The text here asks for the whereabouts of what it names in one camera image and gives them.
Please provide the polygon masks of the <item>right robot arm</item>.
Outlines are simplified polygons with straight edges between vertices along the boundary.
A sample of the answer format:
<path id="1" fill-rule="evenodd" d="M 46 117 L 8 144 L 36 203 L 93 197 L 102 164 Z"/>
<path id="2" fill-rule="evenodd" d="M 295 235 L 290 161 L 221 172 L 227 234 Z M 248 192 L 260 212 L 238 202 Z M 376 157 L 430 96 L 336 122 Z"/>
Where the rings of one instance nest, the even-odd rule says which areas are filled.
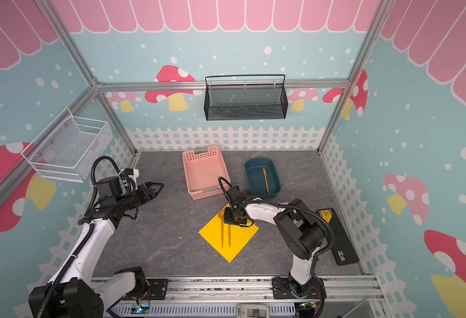
<path id="1" fill-rule="evenodd" d="M 249 200 L 239 187 L 224 177 L 219 186 L 228 202 L 223 223 L 247 228 L 255 221 L 277 227 L 288 249 L 293 254 L 291 270 L 286 278 L 272 279 L 275 299 L 319 299 L 326 297 L 323 279 L 315 274 L 319 256 L 335 242 L 331 226 L 317 212 L 311 211 L 301 200 L 281 204 L 262 199 Z"/>

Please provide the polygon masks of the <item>yellow paper napkin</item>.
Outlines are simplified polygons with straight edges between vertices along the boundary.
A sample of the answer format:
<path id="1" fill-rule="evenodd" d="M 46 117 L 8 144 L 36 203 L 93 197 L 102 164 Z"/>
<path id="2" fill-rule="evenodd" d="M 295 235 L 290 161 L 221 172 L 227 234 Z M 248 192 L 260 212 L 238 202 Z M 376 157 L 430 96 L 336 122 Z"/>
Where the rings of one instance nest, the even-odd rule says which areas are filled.
<path id="1" fill-rule="evenodd" d="M 242 249 L 250 242 L 259 228 L 248 222 L 247 227 L 231 225 L 232 246 L 228 247 L 227 225 L 224 224 L 224 247 L 221 247 L 221 220 L 218 213 L 199 231 L 199 234 L 214 250 L 218 252 L 228 263 L 231 263 Z"/>

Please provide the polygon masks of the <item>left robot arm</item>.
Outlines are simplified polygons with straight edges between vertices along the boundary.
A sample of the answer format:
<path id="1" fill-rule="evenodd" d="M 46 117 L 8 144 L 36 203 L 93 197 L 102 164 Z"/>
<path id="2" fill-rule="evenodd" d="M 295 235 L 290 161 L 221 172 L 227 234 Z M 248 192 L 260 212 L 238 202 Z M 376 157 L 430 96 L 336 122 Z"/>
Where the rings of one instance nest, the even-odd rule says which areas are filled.
<path id="1" fill-rule="evenodd" d="M 98 180 L 99 163 L 112 163 L 115 175 Z M 125 297 L 139 302 L 152 291 L 141 267 L 117 271 L 99 287 L 92 287 L 95 267 L 108 240 L 123 218 L 136 220 L 139 208 L 156 199 L 164 184 L 137 184 L 138 170 L 121 170 L 109 156 L 100 156 L 91 167 L 93 194 L 84 216 L 78 241 L 59 270 L 45 286 L 30 293 L 28 303 L 34 317 L 102 317 Z"/>

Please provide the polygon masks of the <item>orange plastic knife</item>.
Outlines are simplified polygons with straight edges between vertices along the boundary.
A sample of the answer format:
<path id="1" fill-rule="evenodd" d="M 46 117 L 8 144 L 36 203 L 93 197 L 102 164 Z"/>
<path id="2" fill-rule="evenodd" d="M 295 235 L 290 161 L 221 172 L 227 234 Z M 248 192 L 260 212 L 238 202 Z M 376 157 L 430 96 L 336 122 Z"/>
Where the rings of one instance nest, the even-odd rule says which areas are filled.
<path id="1" fill-rule="evenodd" d="M 270 194 L 270 186 L 268 184 L 268 179 L 267 179 L 267 170 L 266 168 L 262 168 L 262 171 L 263 171 L 263 178 L 264 178 L 265 187 L 266 187 L 266 193 Z"/>

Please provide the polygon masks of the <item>orange plastic spoon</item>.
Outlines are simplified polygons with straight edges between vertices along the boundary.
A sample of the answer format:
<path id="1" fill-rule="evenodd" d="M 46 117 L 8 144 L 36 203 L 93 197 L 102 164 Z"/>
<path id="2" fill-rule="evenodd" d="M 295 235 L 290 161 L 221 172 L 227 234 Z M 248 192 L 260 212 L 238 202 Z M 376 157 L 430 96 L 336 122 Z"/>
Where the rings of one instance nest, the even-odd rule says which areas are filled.
<path id="1" fill-rule="evenodd" d="M 224 231 L 224 214 L 225 214 L 225 211 L 224 210 L 221 210 L 218 212 L 218 217 L 219 219 L 221 220 L 221 247 L 223 248 L 224 247 L 224 236 L 225 236 L 225 231 Z"/>

